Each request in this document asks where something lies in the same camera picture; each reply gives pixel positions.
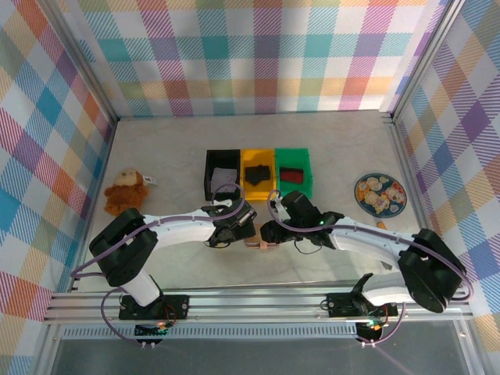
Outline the black card stack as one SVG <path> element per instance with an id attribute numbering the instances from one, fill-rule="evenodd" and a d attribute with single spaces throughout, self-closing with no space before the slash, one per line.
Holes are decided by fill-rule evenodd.
<path id="1" fill-rule="evenodd" d="M 249 166 L 245 168 L 245 181 L 252 186 L 257 186 L 263 181 L 270 180 L 271 172 L 268 166 L 259 164 L 258 166 Z"/>

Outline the pale purple card stack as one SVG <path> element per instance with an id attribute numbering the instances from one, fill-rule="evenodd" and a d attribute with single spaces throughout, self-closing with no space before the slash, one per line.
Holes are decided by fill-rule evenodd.
<path id="1" fill-rule="evenodd" d="M 211 192 L 212 193 L 232 193 L 235 192 L 238 172 L 236 169 L 226 169 L 216 167 L 212 173 Z"/>

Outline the red card stack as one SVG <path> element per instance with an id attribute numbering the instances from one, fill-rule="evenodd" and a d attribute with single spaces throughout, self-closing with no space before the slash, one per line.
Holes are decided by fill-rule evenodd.
<path id="1" fill-rule="evenodd" d="M 302 184 L 304 181 L 304 171 L 297 168 L 280 168 L 280 181 L 289 184 Z"/>

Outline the black plastic bin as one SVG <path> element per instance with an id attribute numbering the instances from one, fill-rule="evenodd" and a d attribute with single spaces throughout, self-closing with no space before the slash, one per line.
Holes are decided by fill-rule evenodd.
<path id="1" fill-rule="evenodd" d="M 225 150 L 208 150 L 205 159 L 205 176 L 204 176 L 204 192 L 205 199 L 211 200 L 212 178 L 216 168 L 225 170 L 235 170 L 236 177 L 234 183 L 240 184 L 241 176 L 241 150 L 240 149 L 225 149 Z"/>

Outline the yellow plastic bin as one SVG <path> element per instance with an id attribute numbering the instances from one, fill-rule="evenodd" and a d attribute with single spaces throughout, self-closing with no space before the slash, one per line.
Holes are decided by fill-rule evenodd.
<path id="1" fill-rule="evenodd" d="M 257 171 L 256 168 L 259 166 L 266 167 L 266 171 L 269 171 L 266 174 L 269 176 L 269 179 L 263 180 L 261 178 L 264 168 L 260 168 L 260 170 Z M 252 184 L 247 180 L 248 171 L 251 172 L 252 176 L 256 174 L 259 175 L 259 182 L 257 184 Z M 273 148 L 242 149 L 240 182 L 248 201 L 267 200 L 268 194 L 277 188 L 275 150 Z"/>

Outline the round cartoon print plate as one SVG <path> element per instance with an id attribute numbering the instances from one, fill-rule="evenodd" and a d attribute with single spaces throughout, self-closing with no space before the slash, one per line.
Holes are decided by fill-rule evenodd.
<path id="1" fill-rule="evenodd" d="M 392 218 L 407 205 L 404 187 L 384 173 L 368 173 L 355 184 L 354 196 L 359 207 L 376 218 Z"/>

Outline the green plastic bin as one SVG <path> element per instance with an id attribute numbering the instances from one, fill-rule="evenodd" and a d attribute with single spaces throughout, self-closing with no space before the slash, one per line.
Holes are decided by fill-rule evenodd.
<path id="1" fill-rule="evenodd" d="M 277 188 L 285 195 L 292 191 L 300 191 L 308 198 L 313 196 L 313 172 L 307 148 L 276 148 Z M 297 168 L 304 171 L 302 184 L 289 184 L 280 181 L 280 168 Z"/>

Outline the brown plush monkey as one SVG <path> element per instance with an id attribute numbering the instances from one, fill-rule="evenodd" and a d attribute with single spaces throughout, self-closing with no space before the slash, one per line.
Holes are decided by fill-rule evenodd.
<path id="1" fill-rule="evenodd" d="M 145 176 L 133 168 L 120 171 L 111 187 L 104 191 L 106 203 L 104 210 L 117 217 L 127 209 L 141 211 L 149 196 L 149 186 L 157 185 L 156 179 Z"/>

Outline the small circuit board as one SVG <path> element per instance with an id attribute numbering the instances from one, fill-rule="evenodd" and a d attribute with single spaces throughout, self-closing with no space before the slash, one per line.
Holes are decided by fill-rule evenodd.
<path id="1" fill-rule="evenodd" d="M 138 324 L 134 327 L 134 336 L 147 340 L 161 341 L 168 334 L 172 323 Z"/>
<path id="2" fill-rule="evenodd" d="M 383 330 L 387 322 L 385 320 L 369 319 L 366 322 L 356 323 L 357 340 L 378 341 L 382 338 Z"/>

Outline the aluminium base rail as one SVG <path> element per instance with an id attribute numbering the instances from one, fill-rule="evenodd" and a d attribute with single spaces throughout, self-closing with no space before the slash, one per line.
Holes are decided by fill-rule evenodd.
<path id="1" fill-rule="evenodd" d="M 327 321 L 369 322 L 375 316 L 330 317 L 323 300 L 329 292 L 347 292 L 348 287 L 307 284 L 269 287 L 218 287 L 170 289 L 165 295 L 189 297 L 183 323 L 322 323 Z M 43 323 L 101 323 L 104 291 L 56 293 Z"/>

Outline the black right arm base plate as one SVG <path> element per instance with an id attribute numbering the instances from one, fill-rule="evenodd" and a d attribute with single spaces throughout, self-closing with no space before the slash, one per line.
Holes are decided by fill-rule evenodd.
<path id="1" fill-rule="evenodd" d="M 329 317 L 396 317 L 398 308 L 391 303 L 374 305 L 360 293 L 329 293 L 324 306 Z"/>

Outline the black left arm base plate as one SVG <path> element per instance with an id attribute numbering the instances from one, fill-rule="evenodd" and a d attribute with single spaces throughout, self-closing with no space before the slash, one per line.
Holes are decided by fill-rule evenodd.
<path id="1" fill-rule="evenodd" d="M 160 295 L 147 306 L 140 306 L 131 296 L 120 301 L 120 320 L 185 320 L 188 317 L 188 295 Z"/>

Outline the aluminium side rail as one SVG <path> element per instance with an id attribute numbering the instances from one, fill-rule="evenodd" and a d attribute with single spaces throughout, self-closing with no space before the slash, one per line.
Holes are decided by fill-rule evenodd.
<path id="1" fill-rule="evenodd" d="M 109 163 L 109 156 L 113 147 L 113 141 L 116 135 L 116 127 L 118 121 L 113 120 L 109 125 L 109 130 L 106 132 L 101 150 L 98 154 L 98 161 L 96 162 L 95 181 L 91 183 L 89 192 L 89 203 L 84 204 L 84 218 L 83 223 L 77 228 L 77 233 L 80 234 L 77 245 L 74 250 L 70 250 L 67 260 L 68 279 L 65 286 L 63 281 L 60 281 L 61 291 L 72 292 L 77 290 L 74 285 L 78 283 L 78 278 L 73 275 L 73 271 L 81 266 L 86 259 L 88 252 L 88 245 L 91 240 L 91 232 L 95 221 L 95 212 L 98 205 L 99 196 L 103 187 L 103 180 L 106 172 L 106 167 Z"/>
<path id="2" fill-rule="evenodd" d="M 409 156 L 403 144 L 402 135 L 395 121 L 390 118 L 389 131 L 395 147 L 396 159 L 401 170 L 405 190 L 412 205 L 416 221 L 420 227 L 429 227 L 430 223 L 423 207 L 423 199 L 420 194 L 416 177 L 413 174 Z"/>

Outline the aluminium frame post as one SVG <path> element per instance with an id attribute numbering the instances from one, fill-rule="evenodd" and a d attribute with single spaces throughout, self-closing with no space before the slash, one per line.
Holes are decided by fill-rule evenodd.
<path id="1" fill-rule="evenodd" d="M 73 36 L 70 27 L 64 19 L 63 13 L 60 11 L 55 0 L 35 0 L 41 11 L 47 17 L 48 22 L 53 27 L 62 45 L 66 49 L 66 53 L 73 61 L 77 71 L 82 76 L 88 90 L 94 95 L 96 102 L 100 105 L 111 124 L 115 126 L 119 117 L 112 108 L 111 102 L 104 92 L 104 89 L 97 76 L 91 68 L 87 57 L 84 55 L 77 39 Z"/>
<path id="2" fill-rule="evenodd" d="M 379 111 L 400 117 L 466 0 L 428 0 Z"/>

